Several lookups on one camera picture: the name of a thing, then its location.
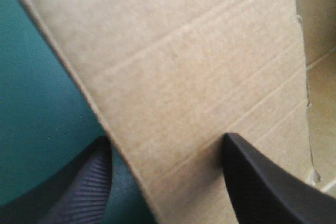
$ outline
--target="textured black plastic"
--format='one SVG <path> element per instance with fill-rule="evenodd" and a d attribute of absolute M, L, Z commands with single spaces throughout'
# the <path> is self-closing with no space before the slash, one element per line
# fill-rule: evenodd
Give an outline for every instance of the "textured black plastic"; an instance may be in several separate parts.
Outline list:
<path fill-rule="evenodd" d="M 241 136 L 225 134 L 223 168 L 240 224 L 336 223 L 336 200 L 291 176 Z"/>
<path fill-rule="evenodd" d="M 69 189 L 39 224 L 99 224 L 112 183 L 111 146 L 108 139 L 97 147 Z"/>

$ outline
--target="green background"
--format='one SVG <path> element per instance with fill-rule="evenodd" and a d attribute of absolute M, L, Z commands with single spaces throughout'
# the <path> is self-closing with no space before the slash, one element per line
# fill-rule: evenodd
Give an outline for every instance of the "green background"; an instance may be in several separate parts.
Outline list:
<path fill-rule="evenodd" d="M 18 0 L 0 0 L 0 207 L 46 181 L 100 135 L 95 115 Z M 115 148 L 103 223 L 154 223 Z"/>

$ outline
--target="teal surface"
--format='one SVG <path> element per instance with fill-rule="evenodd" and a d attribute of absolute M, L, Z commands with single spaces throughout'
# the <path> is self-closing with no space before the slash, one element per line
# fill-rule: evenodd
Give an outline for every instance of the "teal surface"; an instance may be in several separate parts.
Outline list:
<path fill-rule="evenodd" d="M 0 206 L 46 181 L 99 135 L 95 115 L 19 2 L 0 0 Z M 103 223 L 154 223 L 116 149 L 113 169 Z"/>

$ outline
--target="cardboard edge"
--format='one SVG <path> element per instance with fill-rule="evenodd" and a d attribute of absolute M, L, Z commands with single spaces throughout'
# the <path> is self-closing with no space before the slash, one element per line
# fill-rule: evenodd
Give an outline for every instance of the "cardboard edge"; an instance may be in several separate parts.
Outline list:
<path fill-rule="evenodd" d="M 76 70 L 72 66 L 71 62 L 67 60 L 65 57 L 65 54 L 62 52 L 61 47 L 58 45 L 57 41 L 52 36 L 51 32 L 49 31 L 46 24 L 41 19 L 39 13 L 36 11 L 36 8 L 34 8 L 34 4 L 31 0 L 19 0 L 21 6 L 24 8 L 26 14 L 30 18 L 30 20 L 34 23 L 37 30 L 40 32 L 41 36 L 45 40 L 45 42 L 48 44 L 49 48 L 53 51 L 56 58 L 59 60 L 59 62 L 64 66 L 64 69 L 70 76 L 70 78 L 74 81 L 75 85 L 79 89 L 79 91 L 82 93 L 88 104 L 90 105 L 92 111 L 96 115 L 99 123 L 102 125 L 103 129 L 105 130 L 106 134 L 108 135 L 110 141 L 115 145 L 115 147 L 118 149 L 119 153 L 123 157 L 124 161 L 126 162 L 128 168 L 130 169 L 133 177 L 135 178 L 135 181 L 139 188 L 141 189 L 141 193 L 143 194 L 146 202 L 148 203 L 151 211 L 153 212 L 153 215 L 158 223 L 163 223 L 163 218 L 158 210 L 156 208 L 155 204 L 152 202 L 150 194 L 148 194 L 146 187 L 143 186 L 143 183 L 141 181 L 141 176 L 138 173 L 138 171 L 133 167 L 130 166 L 130 162 L 128 161 L 127 157 L 123 153 L 122 149 L 118 145 L 116 141 L 113 140 L 113 130 L 109 127 L 109 124 L 107 120 L 102 115 L 99 107 L 95 103 L 93 97 L 87 90 L 85 84 L 80 79 L 79 75 L 77 74 Z"/>

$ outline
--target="brown cardboard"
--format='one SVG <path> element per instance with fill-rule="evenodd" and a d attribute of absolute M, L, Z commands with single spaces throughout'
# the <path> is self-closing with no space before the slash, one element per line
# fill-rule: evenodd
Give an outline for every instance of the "brown cardboard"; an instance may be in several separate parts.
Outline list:
<path fill-rule="evenodd" d="M 336 1 L 296 0 L 302 18 L 308 65 L 309 138 L 312 159 L 323 191 L 336 188 L 335 106 Z M 330 189 L 336 196 L 336 189 Z"/>
<path fill-rule="evenodd" d="M 320 188 L 336 179 L 336 53 L 331 52 L 308 71 L 309 133 Z"/>
<path fill-rule="evenodd" d="M 297 0 L 303 21 L 307 65 L 336 47 L 336 1 Z"/>
<path fill-rule="evenodd" d="M 22 0 L 160 223 L 237 223 L 220 164 L 236 131 L 312 170 L 295 0 Z"/>

